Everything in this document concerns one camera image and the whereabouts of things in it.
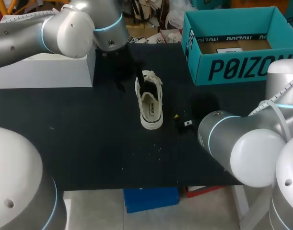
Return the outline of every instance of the robotic arm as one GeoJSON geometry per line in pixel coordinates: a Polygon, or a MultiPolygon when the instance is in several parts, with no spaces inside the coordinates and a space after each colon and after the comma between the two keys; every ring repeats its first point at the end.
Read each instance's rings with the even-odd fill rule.
{"type": "Polygon", "coordinates": [[[272,185],[272,228],[293,230],[293,59],[269,66],[266,99],[247,117],[208,114],[199,143],[243,184],[272,185]]]}
{"type": "Polygon", "coordinates": [[[114,0],[75,0],[60,13],[31,13],[0,23],[0,67],[39,53],[82,58],[94,40],[112,52],[125,46],[128,37],[114,0]]]}

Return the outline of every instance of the tiled floor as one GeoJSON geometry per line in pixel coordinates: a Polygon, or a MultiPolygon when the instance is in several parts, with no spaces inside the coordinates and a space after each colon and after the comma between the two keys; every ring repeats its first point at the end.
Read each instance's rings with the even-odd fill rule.
{"type": "MultiPolygon", "coordinates": [[[[65,192],[70,199],[69,230],[239,230],[229,187],[178,205],[128,214],[123,190],[65,192]]],[[[270,230],[264,218],[256,230],[270,230]]]]}

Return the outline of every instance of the blue light ring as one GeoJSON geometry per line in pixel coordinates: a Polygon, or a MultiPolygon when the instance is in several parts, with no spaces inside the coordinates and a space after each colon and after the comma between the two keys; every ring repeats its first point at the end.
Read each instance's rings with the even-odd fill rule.
{"type": "Polygon", "coordinates": [[[55,185],[55,190],[56,190],[56,200],[55,200],[54,208],[52,209],[52,212],[51,212],[51,214],[50,214],[50,217],[49,217],[47,223],[46,223],[46,224],[44,225],[44,227],[42,228],[42,230],[45,230],[45,229],[48,227],[48,225],[50,224],[50,222],[51,222],[51,220],[52,220],[52,218],[53,218],[53,216],[54,216],[54,214],[55,214],[55,212],[56,212],[56,208],[57,208],[58,191],[57,191],[56,182],[54,181],[54,179],[52,179],[52,180],[53,180],[54,185],[55,185]]]}
{"type": "Polygon", "coordinates": [[[101,28],[101,29],[94,29],[94,31],[95,32],[100,32],[100,31],[111,29],[113,26],[116,26],[122,20],[122,18],[123,18],[123,14],[121,14],[120,18],[115,23],[113,23],[112,25],[104,27],[104,28],[101,28]]]}
{"type": "Polygon", "coordinates": [[[221,119],[220,121],[218,121],[218,122],[213,126],[212,130],[210,131],[210,134],[209,134],[209,137],[208,137],[208,148],[209,148],[209,153],[211,154],[212,157],[213,157],[213,155],[212,155],[211,150],[210,150],[210,137],[211,137],[211,134],[212,134],[214,128],[216,128],[216,126],[217,126],[218,124],[220,124],[222,121],[226,120],[227,118],[231,118],[231,117],[239,117],[239,116],[226,116],[226,117],[224,117],[223,119],[221,119]]]}

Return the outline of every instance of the shoe insole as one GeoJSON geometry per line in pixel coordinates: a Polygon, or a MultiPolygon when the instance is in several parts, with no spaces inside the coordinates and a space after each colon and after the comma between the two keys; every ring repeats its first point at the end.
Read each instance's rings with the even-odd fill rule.
{"type": "Polygon", "coordinates": [[[159,102],[154,99],[150,94],[145,94],[142,101],[142,108],[145,118],[148,122],[155,122],[159,120],[159,102]]]}

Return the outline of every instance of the shoe sole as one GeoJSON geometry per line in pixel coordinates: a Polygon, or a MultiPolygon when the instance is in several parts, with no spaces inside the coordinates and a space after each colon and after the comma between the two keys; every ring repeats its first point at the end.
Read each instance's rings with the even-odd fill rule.
{"type": "MultiPolygon", "coordinates": [[[[143,70],[143,75],[147,75],[148,74],[148,70],[143,70]]],[[[137,85],[138,85],[138,78],[136,78],[136,82],[135,82],[135,92],[136,92],[136,96],[137,95],[137,85]]],[[[163,115],[163,112],[161,111],[161,115],[160,115],[160,119],[155,122],[155,123],[149,123],[147,121],[144,120],[142,114],[140,113],[140,121],[141,121],[141,124],[144,128],[148,129],[148,130],[154,130],[154,129],[158,129],[161,127],[161,125],[163,124],[164,122],[164,115],[163,115]]]]}

